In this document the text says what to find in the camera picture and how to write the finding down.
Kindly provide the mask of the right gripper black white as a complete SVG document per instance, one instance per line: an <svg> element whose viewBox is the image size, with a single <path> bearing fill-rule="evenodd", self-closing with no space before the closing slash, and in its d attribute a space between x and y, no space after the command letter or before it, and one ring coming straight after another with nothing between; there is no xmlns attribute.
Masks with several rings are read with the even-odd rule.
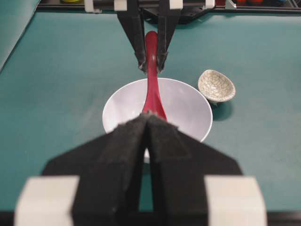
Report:
<svg viewBox="0 0 301 226"><path fill-rule="evenodd" d="M143 14L158 21L157 69L164 70L168 47L177 24L188 24L215 8L214 0L86 0L85 11L112 10L125 31L138 62L146 71L146 47Z"/></svg>

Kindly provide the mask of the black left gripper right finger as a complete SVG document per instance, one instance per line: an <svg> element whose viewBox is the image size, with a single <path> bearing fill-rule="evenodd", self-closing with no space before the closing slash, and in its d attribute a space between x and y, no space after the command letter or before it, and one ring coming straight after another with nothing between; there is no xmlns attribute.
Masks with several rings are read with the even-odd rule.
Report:
<svg viewBox="0 0 301 226"><path fill-rule="evenodd" d="M163 226L265 226L255 177L156 116L147 120L154 211Z"/></svg>

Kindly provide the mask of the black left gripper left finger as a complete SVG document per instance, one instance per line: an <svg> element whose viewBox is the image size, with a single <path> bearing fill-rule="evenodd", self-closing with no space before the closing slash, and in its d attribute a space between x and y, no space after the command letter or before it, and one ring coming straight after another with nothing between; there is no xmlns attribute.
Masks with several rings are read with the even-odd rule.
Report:
<svg viewBox="0 0 301 226"><path fill-rule="evenodd" d="M148 115L49 160L18 198L16 226L129 226L138 211Z"/></svg>

